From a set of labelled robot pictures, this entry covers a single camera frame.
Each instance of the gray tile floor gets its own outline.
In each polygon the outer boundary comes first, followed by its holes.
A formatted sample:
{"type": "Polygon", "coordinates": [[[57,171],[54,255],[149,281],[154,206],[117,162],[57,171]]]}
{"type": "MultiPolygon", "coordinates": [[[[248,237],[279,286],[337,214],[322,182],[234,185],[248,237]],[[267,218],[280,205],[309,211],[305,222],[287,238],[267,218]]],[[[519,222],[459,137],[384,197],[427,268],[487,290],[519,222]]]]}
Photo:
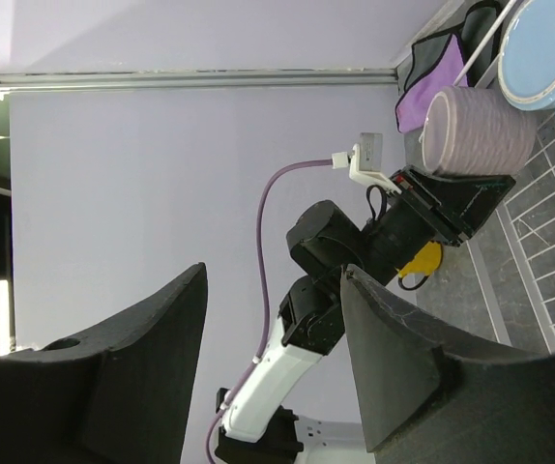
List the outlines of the gray tile floor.
{"type": "MultiPolygon", "coordinates": [[[[539,139],[506,205],[555,332],[555,119],[542,114],[539,139]]],[[[421,131],[405,134],[407,163],[422,166],[421,131]]],[[[548,351],[540,322],[500,219],[477,235],[495,298],[513,346],[548,351]]],[[[442,268],[418,291],[418,305],[461,329],[495,339],[490,314],[466,246],[446,248],[442,268]]]]}

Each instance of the purple cable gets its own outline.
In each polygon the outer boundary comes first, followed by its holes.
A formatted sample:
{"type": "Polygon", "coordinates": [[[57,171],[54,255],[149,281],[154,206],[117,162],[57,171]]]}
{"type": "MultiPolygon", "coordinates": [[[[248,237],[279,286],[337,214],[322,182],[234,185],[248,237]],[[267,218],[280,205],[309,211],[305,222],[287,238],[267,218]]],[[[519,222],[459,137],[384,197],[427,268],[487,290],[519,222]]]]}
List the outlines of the purple cable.
{"type": "MultiPolygon", "coordinates": [[[[262,252],[262,216],[265,211],[265,203],[267,203],[267,196],[269,195],[269,190],[279,179],[281,176],[286,174],[287,172],[294,171],[296,169],[304,169],[306,167],[318,167],[318,166],[331,166],[333,162],[330,159],[316,159],[312,161],[302,161],[302,162],[295,162],[293,164],[289,164],[285,167],[282,167],[276,174],[274,174],[269,182],[265,186],[265,189],[260,196],[260,204],[258,205],[258,213],[256,215],[256,253],[258,255],[258,271],[260,273],[260,287],[262,290],[262,304],[263,304],[263,328],[262,328],[262,336],[260,337],[260,343],[258,344],[258,349],[256,350],[255,358],[262,358],[263,353],[265,352],[265,348],[267,346],[267,341],[269,339],[269,328],[271,326],[271,306],[269,305],[269,289],[267,288],[267,273],[265,272],[265,257],[262,252]]],[[[241,390],[243,385],[248,380],[251,373],[256,368],[256,364],[252,362],[244,374],[239,379],[239,382],[235,385],[235,387],[229,392],[226,399],[223,401],[223,405],[227,408],[232,404],[232,401],[237,396],[237,393],[241,390]]],[[[213,459],[213,455],[211,454],[211,436],[213,435],[213,431],[215,430],[216,426],[219,424],[219,421],[223,417],[224,413],[226,412],[225,409],[220,409],[216,416],[213,418],[211,422],[211,427],[209,428],[209,433],[207,433],[207,438],[205,440],[205,452],[207,453],[207,459],[211,464],[216,464],[216,461],[213,459]]]]}

